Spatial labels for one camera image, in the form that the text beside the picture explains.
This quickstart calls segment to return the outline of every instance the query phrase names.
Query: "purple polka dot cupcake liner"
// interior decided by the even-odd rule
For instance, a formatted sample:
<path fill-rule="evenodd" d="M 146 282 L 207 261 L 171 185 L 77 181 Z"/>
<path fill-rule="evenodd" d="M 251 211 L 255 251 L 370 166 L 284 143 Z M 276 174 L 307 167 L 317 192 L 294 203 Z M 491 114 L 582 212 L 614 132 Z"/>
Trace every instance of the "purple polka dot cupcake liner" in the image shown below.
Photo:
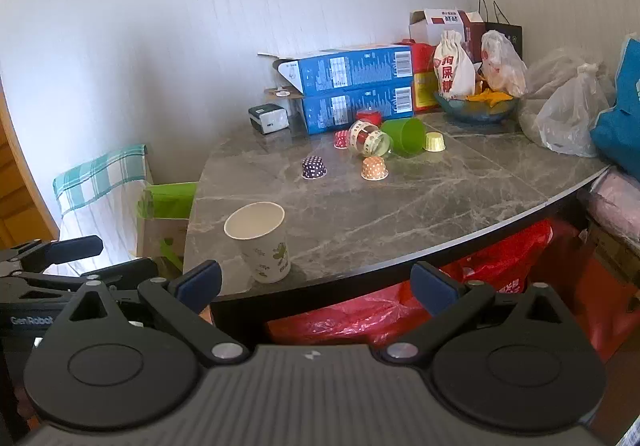
<path fill-rule="evenodd" d="M 303 179 L 319 179 L 326 175 L 326 168 L 322 159 L 317 155 L 310 155 L 302 162 Z"/>

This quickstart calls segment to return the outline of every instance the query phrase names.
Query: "red jar lid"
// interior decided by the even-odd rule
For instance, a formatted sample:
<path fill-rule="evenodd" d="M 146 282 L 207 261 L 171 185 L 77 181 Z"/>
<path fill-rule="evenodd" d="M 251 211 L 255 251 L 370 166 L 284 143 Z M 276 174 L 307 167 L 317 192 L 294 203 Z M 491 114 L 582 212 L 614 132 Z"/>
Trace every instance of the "red jar lid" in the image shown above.
<path fill-rule="evenodd" d="M 376 127 L 382 125 L 382 112 L 377 109 L 362 109 L 356 112 L 356 119 L 373 123 Z"/>

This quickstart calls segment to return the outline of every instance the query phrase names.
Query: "blue box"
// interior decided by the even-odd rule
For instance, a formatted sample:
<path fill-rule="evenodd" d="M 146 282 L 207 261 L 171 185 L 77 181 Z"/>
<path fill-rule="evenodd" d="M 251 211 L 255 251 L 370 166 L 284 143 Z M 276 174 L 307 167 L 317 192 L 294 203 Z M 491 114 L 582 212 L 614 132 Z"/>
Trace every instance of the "blue box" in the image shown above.
<path fill-rule="evenodd" d="M 375 45 L 329 49 L 280 58 L 274 68 L 305 97 L 327 96 L 414 75 L 409 46 Z"/>
<path fill-rule="evenodd" d="M 319 134 L 348 129 L 360 109 L 378 109 L 383 119 L 411 117 L 414 115 L 412 93 L 413 79 L 402 78 L 370 88 L 341 91 L 341 94 L 304 97 L 297 102 L 306 131 Z"/>

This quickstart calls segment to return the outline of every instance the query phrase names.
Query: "shopping bag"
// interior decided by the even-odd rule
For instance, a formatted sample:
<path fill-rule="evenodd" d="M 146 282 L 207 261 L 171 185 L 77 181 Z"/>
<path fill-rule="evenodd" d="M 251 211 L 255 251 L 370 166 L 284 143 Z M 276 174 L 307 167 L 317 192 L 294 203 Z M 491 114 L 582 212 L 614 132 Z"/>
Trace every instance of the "shopping bag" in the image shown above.
<path fill-rule="evenodd" d="M 479 0 L 478 3 L 478 11 L 480 11 L 480 5 L 484 4 L 484 15 L 486 16 L 486 22 L 484 23 L 485 29 L 490 31 L 497 31 L 506 36 L 509 41 L 513 44 L 518 56 L 522 59 L 522 26 L 516 26 L 509 22 L 507 17 L 504 16 L 504 13 L 501 11 L 498 3 L 494 1 L 494 15 L 495 22 L 489 22 L 489 11 L 486 8 L 486 2 L 484 0 Z M 500 17 L 502 17 L 506 24 L 500 22 Z"/>
<path fill-rule="evenodd" d="M 182 272 L 196 182 L 149 185 L 138 203 L 136 256 L 164 257 Z"/>

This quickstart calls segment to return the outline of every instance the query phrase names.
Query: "metal screw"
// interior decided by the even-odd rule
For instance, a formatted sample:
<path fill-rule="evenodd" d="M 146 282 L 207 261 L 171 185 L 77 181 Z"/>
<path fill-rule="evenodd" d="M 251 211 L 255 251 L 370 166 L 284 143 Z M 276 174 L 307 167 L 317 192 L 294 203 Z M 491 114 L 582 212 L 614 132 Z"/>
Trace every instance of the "metal screw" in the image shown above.
<path fill-rule="evenodd" d="M 396 360 L 407 360 L 418 355 L 418 347 L 412 343 L 394 343 L 386 348 L 386 353 Z"/>
<path fill-rule="evenodd" d="M 237 343 L 219 343 L 211 349 L 211 354 L 219 360 L 234 360 L 239 358 L 244 349 Z"/>

